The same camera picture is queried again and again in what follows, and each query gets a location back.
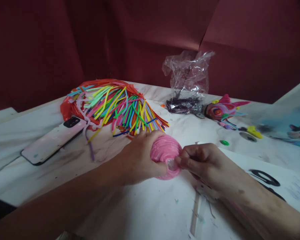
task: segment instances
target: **left hand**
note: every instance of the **left hand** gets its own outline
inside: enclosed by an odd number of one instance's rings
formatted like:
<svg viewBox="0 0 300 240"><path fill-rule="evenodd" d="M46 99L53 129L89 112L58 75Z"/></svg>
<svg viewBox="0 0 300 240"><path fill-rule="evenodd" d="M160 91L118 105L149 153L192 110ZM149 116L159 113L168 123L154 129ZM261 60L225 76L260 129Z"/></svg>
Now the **left hand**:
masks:
<svg viewBox="0 0 300 240"><path fill-rule="evenodd" d="M141 131L123 150L109 161L123 185L140 183L146 179L167 174L165 163L155 163L150 158L154 141L165 135L161 131Z"/></svg>

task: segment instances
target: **pink phone case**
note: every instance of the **pink phone case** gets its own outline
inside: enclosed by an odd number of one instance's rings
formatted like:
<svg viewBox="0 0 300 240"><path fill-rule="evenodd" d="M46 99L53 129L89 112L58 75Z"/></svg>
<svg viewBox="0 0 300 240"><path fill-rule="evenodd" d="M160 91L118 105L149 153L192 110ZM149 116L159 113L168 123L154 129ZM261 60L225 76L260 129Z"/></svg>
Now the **pink phone case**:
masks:
<svg viewBox="0 0 300 240"><path fill-rule="evenodd" d="M21 155L33 165L41 165L59 148L71 140L86 125L86 121L72 117L22 150Z"/></svg>

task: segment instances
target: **red backdrop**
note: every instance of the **red backdrop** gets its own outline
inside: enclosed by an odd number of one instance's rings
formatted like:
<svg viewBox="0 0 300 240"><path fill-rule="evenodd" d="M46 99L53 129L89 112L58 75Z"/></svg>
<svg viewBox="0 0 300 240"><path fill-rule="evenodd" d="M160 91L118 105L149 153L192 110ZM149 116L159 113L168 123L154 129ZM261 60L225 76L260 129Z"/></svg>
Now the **red backdrop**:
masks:
<svg viewBox="0 0 300 240"><path fill-rule="evenodd" d="M300 1L0 2L0 109L87 79L169 87L162 63L184 49L216 52L209 93L272 103L300 83Z"/></svg>

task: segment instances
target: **green bead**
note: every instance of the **green bead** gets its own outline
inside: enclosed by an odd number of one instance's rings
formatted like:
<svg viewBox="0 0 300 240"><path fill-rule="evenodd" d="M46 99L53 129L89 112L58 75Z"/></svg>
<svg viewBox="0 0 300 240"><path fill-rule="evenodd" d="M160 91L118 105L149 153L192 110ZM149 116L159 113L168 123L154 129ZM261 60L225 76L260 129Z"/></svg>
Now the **green bead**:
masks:
<svg viewBox="0 0 300 240"><path fill-rule="evenodd" d="M227 141L225 141L225 140L221 140L220 141L223 145L225 145L225 146L229 146L230 144L227 142Z"/></svg>

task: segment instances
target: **cartoon mouse picture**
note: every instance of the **cartoon mouse picture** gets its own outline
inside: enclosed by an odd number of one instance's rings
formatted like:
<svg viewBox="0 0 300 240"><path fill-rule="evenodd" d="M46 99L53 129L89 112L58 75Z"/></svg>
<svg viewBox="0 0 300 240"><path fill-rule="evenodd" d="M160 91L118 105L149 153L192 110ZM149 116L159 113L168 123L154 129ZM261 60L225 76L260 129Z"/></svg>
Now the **cartoon mouse picture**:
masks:
<svg viewBox="0 0 300 240"><path fill-rule="evenodd" d="M290 128L292 131L288 132L288 136L293 139L300 139L300 127L291 124Z"/></svg>

